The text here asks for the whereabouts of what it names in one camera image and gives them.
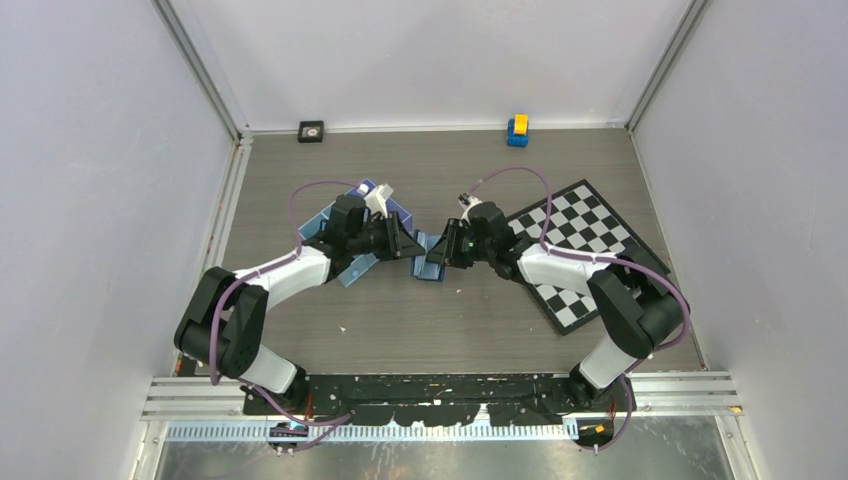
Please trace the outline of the blue card holder wallet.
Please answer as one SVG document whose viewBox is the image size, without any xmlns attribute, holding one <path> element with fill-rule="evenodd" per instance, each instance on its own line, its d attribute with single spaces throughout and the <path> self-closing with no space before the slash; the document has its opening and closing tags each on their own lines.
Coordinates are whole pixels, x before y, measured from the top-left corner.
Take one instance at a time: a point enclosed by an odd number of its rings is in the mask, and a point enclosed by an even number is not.
<svg viewBox="0 0 848 480">
<path fill-rule="evenodd" d="M 429 252 L 440 239 L 439 235 L 427 234 L 419 229 L 414 231 L 413 236 L 416 242 L 427 252 Z M 445 277 L 445 266 L 427 261 L 426 255 L 416 256 L 412 258 L 410 274 L 417 280 L 442 282 Z"/>
</svg>

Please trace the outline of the blue three-compartment organizer tray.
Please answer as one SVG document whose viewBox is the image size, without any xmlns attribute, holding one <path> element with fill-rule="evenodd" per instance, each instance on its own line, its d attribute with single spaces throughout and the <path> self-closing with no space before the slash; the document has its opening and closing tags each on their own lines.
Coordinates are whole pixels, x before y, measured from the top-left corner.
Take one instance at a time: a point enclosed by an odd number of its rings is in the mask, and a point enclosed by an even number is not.
<svg viewBox="0 0 848 480">
<path fill-rule="evenodd" d="M 351 188 L 348 193 L 359 197 L 364 197 L 367 193 L 373 190 L 377 184 L 369 178 L 365 178 L 356 188 Z M 402 207 L 392 196 L 386 200 L 387 209 L 390 212 L 396 212 L 404 228 L 410 233 L 413 232 L 413 216 Z M 329 215 L 332 209 L 332 203 L 314 215 L 309 221 L 301 225 L 298 229 L 301 236 L 305 239 L 311 238 L 318 233 L 324 224 L 329 220 Z M 342 271 L 336 279 L 344 286 L 349 287 L 354 282 L 362 278 L 369 269 L 379 263 L 378 258 L 374 254 L 362 254 L 355 256 L 347 269 Z"/>
</svg>

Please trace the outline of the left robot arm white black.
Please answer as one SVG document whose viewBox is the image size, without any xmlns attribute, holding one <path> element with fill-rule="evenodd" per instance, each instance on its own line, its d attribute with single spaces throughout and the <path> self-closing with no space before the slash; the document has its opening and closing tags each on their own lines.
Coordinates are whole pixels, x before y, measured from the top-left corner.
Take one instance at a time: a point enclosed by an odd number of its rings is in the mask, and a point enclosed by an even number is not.
<svg viewBox="0 0 848 480">
<path fill-rule="evenodd" d="M 318 230 L 290 254 L 252 269 L 204 272 L 175 331 L 175 347 L 213 373 L 262 387 L 280 412 L 296 413 L 307 398 L 298 380 L 303 369 L 263 345 L 267 312 L 335 279 L 358 256 L 394 261 L 424 252 L 397 213 L 340 195 Z"/>
</svg>

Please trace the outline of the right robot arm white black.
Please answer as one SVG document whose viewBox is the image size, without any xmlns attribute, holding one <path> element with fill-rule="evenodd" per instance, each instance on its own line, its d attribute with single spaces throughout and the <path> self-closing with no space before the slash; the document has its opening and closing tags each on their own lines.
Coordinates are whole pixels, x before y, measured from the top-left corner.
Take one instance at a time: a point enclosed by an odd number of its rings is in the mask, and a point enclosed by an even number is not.
<svg viewBox="0 0 848 480">
<path fill-rule="evenodd" d="M 643 249 L 588 253 L 523 238 L 491 201 L 473 201 L 461 217 L 449 219 L 426 259 L 461 269 L 485 262 L 504 280 L 591 299 L 605 334 L 569 375 L 572 400 L 584 410 L 598 409 L 614 382 L 691 325 L 688 302 Z"/>
</svg>

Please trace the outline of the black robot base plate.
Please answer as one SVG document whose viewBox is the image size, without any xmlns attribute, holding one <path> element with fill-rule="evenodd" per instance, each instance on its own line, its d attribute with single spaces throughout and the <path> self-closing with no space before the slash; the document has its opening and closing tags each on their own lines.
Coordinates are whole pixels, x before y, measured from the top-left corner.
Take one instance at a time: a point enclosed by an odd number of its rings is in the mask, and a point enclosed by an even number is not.
<svg viewBox="0 0 848 480">
<path fill-rule="evenodd" d="M 553 373 L 299 374 L 284 393 L 242 390 L 248 416 L 305 415 L 325 426 L 449 427 L 478 419 L 496 427 L 545 426 L 574 413 L 623 416 L 635 405 L 628 380 L 597 391 Z"/>
</svg>

